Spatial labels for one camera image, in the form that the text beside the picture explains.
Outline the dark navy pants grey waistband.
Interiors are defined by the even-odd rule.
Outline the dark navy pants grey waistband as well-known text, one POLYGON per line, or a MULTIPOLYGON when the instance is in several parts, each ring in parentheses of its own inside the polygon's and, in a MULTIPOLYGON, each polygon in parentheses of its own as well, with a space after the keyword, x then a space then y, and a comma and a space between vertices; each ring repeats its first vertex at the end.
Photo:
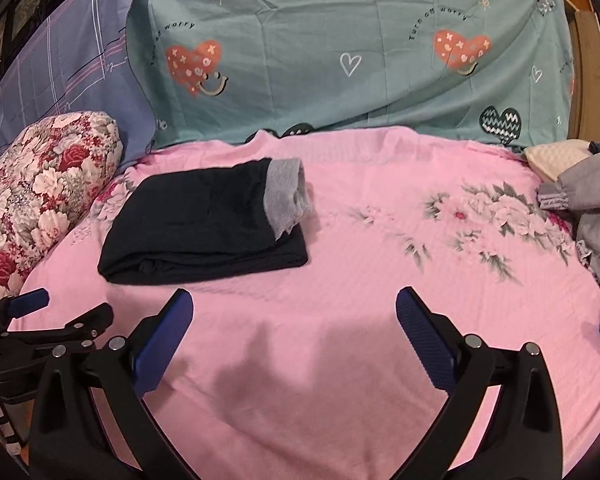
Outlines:
POLYGON ((157 174, 114 218, 97 271, 119 285, 175 285, 298 268, 311 211, 298 158, 157 174))

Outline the red floral quilt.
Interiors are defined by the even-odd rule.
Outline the red floral quilt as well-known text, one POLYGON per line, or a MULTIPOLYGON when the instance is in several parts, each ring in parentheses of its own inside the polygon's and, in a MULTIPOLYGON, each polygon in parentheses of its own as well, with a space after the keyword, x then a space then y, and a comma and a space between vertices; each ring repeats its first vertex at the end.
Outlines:
POLYGON ((0 298, 16 296, 114 177, 123 152, 104 112, 47 117, 0 157, 0 298))

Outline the pink floral bed sheet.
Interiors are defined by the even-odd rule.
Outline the pink floral bed sheet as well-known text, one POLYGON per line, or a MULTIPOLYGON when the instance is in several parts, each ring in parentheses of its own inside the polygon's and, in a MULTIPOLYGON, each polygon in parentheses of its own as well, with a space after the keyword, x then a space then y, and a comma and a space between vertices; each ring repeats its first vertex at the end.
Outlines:
POLYGON ((96 304, 111 335, 156 313, 172 288, 97 271, 114 216, 154 174, 297 157, 313 212, 298 269, 189 286, 192 325, 146 401, 206 479, 385 479, 445 395, 396 320, 416 289, 430 310, 493 347, 538 344, 554 384, 564 465, 600 433, 600 286, 565 225, 534 211, 539 180, 517 156, 405 128, 315 133, 242 146, 187 143, 125 171, 35 268, 50 304, 16 330, 65 325, 96 304))

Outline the grey garment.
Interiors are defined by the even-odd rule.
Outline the grey garment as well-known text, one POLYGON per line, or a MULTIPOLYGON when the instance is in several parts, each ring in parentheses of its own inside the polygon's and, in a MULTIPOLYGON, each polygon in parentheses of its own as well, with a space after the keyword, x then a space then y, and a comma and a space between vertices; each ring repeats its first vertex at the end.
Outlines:
POLYGON ((600 285, 600 153, 562 172, 538 188, 539 207, 568 211, 577 218, 577 256, 600 285))

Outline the blue plaid pillow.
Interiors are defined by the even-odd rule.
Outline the blue plaid pillow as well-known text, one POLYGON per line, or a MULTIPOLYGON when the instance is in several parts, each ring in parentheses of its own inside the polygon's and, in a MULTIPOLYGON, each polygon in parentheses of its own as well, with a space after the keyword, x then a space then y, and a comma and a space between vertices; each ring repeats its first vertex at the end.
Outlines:
POLYGON ((149 152, 156 116, 131 70, 134 0, 67 0, 42 21, 0 82, 0 156, 24 127, 71 112, 116 121, 125 169, 149 152))

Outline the cream quilted pillow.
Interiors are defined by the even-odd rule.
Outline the cream quilted pillow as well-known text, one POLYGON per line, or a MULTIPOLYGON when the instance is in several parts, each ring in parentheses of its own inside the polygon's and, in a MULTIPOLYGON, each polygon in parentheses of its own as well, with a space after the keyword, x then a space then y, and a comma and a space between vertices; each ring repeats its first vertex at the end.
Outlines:
POLYGON ((565 141, 532 146, 524 150, 524 158, 543 182, 555 182, 560 174, 589 158, 588 141, 565 141))

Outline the teal heart print sheet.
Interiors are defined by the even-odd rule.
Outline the teal heart print sheet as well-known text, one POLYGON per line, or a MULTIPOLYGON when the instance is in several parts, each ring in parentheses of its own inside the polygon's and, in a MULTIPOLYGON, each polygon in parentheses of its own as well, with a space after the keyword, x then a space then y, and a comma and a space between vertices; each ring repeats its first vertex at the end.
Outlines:
POLYGON ((300 125, 568 136, 564 0, 134 0, 126 45, 159 148, 300 125))

